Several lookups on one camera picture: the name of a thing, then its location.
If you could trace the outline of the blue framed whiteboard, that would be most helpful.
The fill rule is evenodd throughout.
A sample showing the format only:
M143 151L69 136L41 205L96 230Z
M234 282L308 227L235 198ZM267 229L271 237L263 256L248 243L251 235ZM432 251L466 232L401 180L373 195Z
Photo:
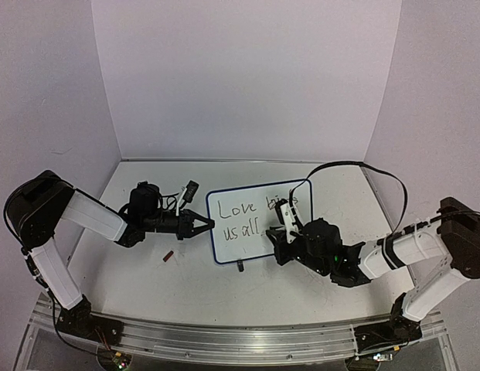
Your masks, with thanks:
M296 189L293 203L301 220L312 220L313 191L309 181L293 179L209 192L206 207L215 222L210 231L215 262L232 264L273 255L274 247L266 231L282 226L275 204L287 199L291 189Z

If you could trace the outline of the red marker cap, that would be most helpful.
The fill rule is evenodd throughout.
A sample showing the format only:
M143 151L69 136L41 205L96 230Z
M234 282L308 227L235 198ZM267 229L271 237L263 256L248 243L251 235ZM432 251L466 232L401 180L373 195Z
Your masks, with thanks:
M174 254L174 251L169 251L164 257L163 257L163 261L164 262L167 262Z

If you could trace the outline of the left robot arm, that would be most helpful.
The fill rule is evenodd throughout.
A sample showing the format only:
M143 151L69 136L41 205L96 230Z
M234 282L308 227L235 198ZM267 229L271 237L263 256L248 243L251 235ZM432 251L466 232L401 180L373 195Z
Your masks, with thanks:
M109 345L121 341L121 321L95 315L62 257L57 230L64 221L132 248L150 233L172 234L178 240L209 232L214 220L188 209L199 188L190 181L180 192L161 193L157 185L139 182L119 210L46 170L20 185L5 201L3 219L19 242L34 280L46 291L59 334Z

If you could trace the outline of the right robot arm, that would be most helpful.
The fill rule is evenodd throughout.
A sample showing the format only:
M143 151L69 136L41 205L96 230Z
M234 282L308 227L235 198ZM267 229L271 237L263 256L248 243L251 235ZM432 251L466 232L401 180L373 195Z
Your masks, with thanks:
M366 285L392 271L431 258L437 266L393 303L385 322L355 328L360 354L406 345L421 338L421 321L464 283L480 279L480 212L452 197L441 200L437 215L378 240L352 246L339 228L322 218L302 224L286 199L275 206L280 226L266 231L278 264L296 260L344 288Z

